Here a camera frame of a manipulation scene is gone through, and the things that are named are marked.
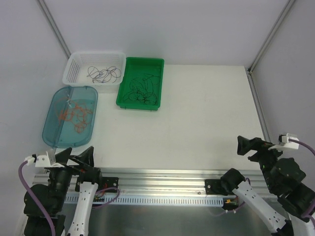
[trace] plastic container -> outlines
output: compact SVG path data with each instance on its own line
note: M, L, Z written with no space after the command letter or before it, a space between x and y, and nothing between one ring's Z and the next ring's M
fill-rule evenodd
M124 109L157 111L161 102L164 60L127 58L116 104Z
M97 91L119 85L124 77L126 55L121 52L73 53L63 73L63 83L92 86Z
M64 87L53 96L42 138L54 148L78 147L92 136L97 106L93 87Z

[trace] white connector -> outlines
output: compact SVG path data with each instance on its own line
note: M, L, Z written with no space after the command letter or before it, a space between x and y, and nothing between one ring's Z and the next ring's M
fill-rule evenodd
M26 165L29 166L29 165L31 165L31 164L34 163L35 158L32 157L32 156L28 156L28 157L26 157L26 158L24 159L24 161L27 161L28 163L27 163Z
M64 167L64 165L56 162L55 152L53 149L48 151L42 152L36 156L36 167L43 167L43 168L60 168Z
M269 148L269 150L271 149L277 149L279 151L289 151L289 150L297 150L299 149L299 144L294 143L289 141L289 139L293 139L293 140L298 140L298 138L293 135L293 134L285 134L285 135L280 135L280 141L278 145L274 145L272 147Z

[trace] white wall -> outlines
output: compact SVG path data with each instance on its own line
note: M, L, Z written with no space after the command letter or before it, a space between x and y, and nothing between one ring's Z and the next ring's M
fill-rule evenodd
M13 235L24 209L24 158L46 149L41 132L66 58L35 0L0 1L0 235ZM29 183L33 169L25 167Z
M271 138L291 132L315 148L315 1L298 0L254 71ZM315 157L305 148L288 153L315 189Z
M287 0L46 0L72 52L250 66Z

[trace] white plastic basket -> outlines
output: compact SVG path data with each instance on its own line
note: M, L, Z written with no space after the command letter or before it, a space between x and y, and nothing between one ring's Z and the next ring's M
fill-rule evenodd
M68 60L63 83L70 86L92 86L96 90L104 86L119 85L124 77L125 65L126 55L121 52L76 52ZM103 70L103 76L99 77L105 77L108 71L111 74L105 78L93 79L98 74L94 67L98 71Z

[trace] black bracket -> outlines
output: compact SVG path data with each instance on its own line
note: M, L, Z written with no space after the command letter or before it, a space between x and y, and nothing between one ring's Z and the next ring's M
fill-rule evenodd
M110 188L110 187L115 187L118 188L118 183L119 183L119 178L117 177L102 177L102 185L98 186L98 191L102 190L104 188ZM80 180L77 178L77 182L75 184L75 191L79 192L80 191ZM117 193L117 190L111 189L105 191L106 193Z
M205 190L207 195L234 195L232 192L227 192L221 184L221 179L206 179Z

